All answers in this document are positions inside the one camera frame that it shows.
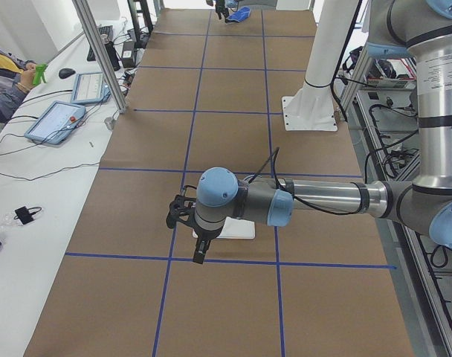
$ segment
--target brown floor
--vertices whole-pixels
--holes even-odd
[[[168,204],[201,171],[241,177],[276,146],[294,179],[360,181],[345,123],[286,132],[315,23],[253,10],[162,13],[26,356],[412,356],[374,220],[294,212],[253,240],[169,230]]]

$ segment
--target black mouse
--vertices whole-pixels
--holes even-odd
[[[59,78],[65,80],[66,78],[72,76],[76,71],[72,68],[61,68],[59,70]]]

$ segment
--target person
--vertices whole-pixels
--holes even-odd
[[[0,123],[6,123],[34,87],[36,63],[0,49]]]

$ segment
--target green object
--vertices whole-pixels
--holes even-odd
[[[45,71],[47,67],[48,65],[46,64],[36,65],[36,74],[34,74],[33,86],[40,84],[41,80],[43,83],[46,83]]]

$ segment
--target light blue device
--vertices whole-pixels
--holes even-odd
[[[110,96],[109,87],[102,72],[79,73],[76,75],[71,103],[97,104],[105,102]]]
[[[26,131],[25,138],[38,144],[61,144],[77,127],[85,115],[85,107],[54,101]]]

